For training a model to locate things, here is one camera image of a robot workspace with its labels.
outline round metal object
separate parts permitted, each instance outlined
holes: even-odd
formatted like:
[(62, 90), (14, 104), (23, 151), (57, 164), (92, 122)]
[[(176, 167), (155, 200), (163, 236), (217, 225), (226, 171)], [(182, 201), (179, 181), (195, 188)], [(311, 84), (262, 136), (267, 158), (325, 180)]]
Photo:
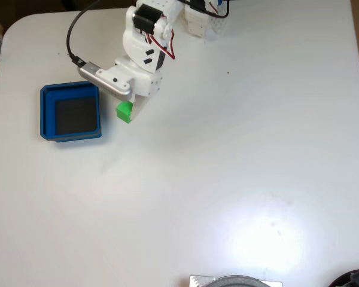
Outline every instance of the round metal object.
[(269, 287), (269, 285), (252, 277), (226, 276), (208, 284), (208, 287)]

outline black object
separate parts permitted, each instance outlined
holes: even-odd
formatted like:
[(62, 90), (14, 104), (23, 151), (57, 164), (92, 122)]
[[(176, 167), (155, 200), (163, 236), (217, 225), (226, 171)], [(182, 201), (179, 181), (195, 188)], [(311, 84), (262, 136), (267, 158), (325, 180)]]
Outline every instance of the black object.
[(157, 67), (156, 70), (162, 67), (163, 61), (165, 60), (166, 54), (162, 51), (160, 51), (160, 56), (158, 57)]
[(359, 287), (359, 270), (347, 272), (337, 278), (329, 287)]
[(95, 97), (56, 102), (56, 134), (86, 133), (97, 129)]
[(206, 10), (205, 0), (190, 0), (191, 9), (203, 12)]
[(142, 4), (133, 18), (134, 26), (145, 33), (154, 34), (154, 24), (161, 16), (162, 11)]
[(146, 55), (149, 56), (149, 55), (152, 55), (154, 53), (154, 50), (150, 49), (149, 51), (146, 51), (145, 53), (146, 53)]

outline table surface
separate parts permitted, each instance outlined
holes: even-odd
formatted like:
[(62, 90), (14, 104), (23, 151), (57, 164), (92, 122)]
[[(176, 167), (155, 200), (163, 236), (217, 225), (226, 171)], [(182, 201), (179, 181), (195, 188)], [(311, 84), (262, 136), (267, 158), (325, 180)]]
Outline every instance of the table surface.
[[(359, 59), (348, 0), (241, 0), (177, 59), (131, 124), (47, 142), (39, 91), (80, 81), (77, 13), (26, 17), (0, 60), (0, 286), (181, 286), (244, 274), (327, 286), (359, 268)], [(72, 50), (124, 54), (125, 9), (90, 11)]]

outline green cube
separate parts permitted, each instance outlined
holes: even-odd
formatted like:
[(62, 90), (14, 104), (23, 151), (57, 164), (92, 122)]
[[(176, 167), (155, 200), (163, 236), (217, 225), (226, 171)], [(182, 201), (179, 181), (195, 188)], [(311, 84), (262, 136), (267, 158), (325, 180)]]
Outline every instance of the green cube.
[(117, 116), (125, 123), (130, 123), (130, 114), (132, 113), (133, 103), (132, 102), (122, 102), (117, 106)]

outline red wire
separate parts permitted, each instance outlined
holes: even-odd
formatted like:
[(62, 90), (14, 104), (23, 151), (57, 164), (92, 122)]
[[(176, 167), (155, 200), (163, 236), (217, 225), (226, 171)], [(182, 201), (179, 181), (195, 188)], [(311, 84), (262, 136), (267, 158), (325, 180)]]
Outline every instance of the red wire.
[(159, 47), (159, 49), (162, 50), (162, 52), (164, 52), (165, 54), (167, 54), (170, 58), (172, 58), (173, 60), (175, 60), (175, 55), (174, 55), (174, 51), (173, 51), (173, 38), (174, 38), (174, 30), (172, 30), (172, 38), (170, 39), (170, 51), (171, 53), (169, 53), (167, 50), (165, 50), (160, 43), (157, 42), (156, 39), (154, 39), (154, 36), (151, 35), (151, 39), (154, 43), (156, 43), (156, 45)]
[(151, 44), (151, 39), (149, 37), (149, 34), (146, 33), (146, 38), (148, 39), (148, 43)]
[(213, 6), (213, 4), (211, 4), (211, 2), (209, 2), (209, 4), (210, 4), (211, 8), (213, 8), (213, 10), (215, 11), (215, 13), (218, 15), (218, 10), (215, 9), (215, 7)]

